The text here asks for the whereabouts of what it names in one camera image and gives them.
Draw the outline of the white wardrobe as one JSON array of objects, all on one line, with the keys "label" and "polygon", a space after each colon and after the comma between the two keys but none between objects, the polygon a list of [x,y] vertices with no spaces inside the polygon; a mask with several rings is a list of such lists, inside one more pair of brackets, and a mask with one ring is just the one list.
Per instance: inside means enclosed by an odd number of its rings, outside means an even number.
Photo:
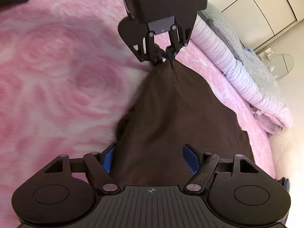
[{"label": "white wardrobe", "polygon": [[234,0],[222,13],[243,46],[256,50],[303,20],[303,0]]}]

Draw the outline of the dark blue slipper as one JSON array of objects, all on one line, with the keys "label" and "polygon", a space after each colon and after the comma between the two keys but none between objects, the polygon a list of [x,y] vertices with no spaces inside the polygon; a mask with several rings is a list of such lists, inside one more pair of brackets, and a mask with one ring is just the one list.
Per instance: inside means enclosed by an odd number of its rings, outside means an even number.
[{"label": "dark blue slipper", "polygon": [[288,178],[282,177],[281,179],[277,180],[279,184],[281,184],[287,192],[290,192],[290,180]]}]

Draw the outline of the dark brown garment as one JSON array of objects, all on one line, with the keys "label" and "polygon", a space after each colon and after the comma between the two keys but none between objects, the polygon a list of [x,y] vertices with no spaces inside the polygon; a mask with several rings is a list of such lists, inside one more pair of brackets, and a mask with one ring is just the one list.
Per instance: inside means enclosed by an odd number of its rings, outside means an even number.
[{"label": "dark brown garment", "polygon": [[119,122],[116,140],[110,176],[120,186],[185,185],[192,176],[183,159],[186,144],[221,158],[253,159],[236,113],[201,75],[178,61],[153,68]]}]

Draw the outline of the round glass side table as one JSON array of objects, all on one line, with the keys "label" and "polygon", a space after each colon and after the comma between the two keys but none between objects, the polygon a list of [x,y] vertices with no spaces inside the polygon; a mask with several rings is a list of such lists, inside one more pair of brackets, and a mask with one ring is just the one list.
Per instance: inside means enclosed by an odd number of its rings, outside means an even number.
[{"label": "round glass side table", "polygon": [[295,66],[294,58],[288,54],[273,56],[266,61],[266,66],[276,80],[288,75]]}]

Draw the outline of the pink floral blanket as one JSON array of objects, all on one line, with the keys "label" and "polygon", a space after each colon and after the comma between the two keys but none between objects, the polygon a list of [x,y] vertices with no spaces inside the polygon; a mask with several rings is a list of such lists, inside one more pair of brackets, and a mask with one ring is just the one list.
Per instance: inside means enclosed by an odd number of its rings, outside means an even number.
[{"label": "pink floral blanket", "polygon": [[[29,0],[1,10],[1,227],[16,227],[13,192],[60,154],[115,140],[152,67],[121,40],[122,0]],[[234,56],[203,20],[178,60],[203,83],[203,133],[216,153],[242,153],[271,176],[266,132],[217,68]]]}]

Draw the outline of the grey striped pillow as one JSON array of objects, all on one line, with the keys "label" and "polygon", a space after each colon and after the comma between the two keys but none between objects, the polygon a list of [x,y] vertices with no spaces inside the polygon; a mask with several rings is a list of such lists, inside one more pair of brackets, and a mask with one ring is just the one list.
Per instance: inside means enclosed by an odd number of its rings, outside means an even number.
[{"label": "grey striped pillow", "polygon": [[225,19],[223,14],[208,3],[205,10],[198,15],[212,31],[226,44],[237,61],[237,73],[233,74],[241,84],[242,94],[258,109],[276,112],[287,107],[278,87],[277,81],[253,50],[245,48],[236,31]]}]

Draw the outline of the lilac folded duvet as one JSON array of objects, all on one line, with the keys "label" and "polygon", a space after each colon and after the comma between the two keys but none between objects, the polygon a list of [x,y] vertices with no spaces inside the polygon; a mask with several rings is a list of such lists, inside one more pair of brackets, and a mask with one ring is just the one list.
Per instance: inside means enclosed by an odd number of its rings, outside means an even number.
[{"label": "lilac folded duvet", "polygon": [[265,116],[279,127],[292,127],[291,112],[281,96],[276,80],[255,54],[241,50],[243,59],[236,59],[224,41],[199,15],[191,40],[259,116]]}]

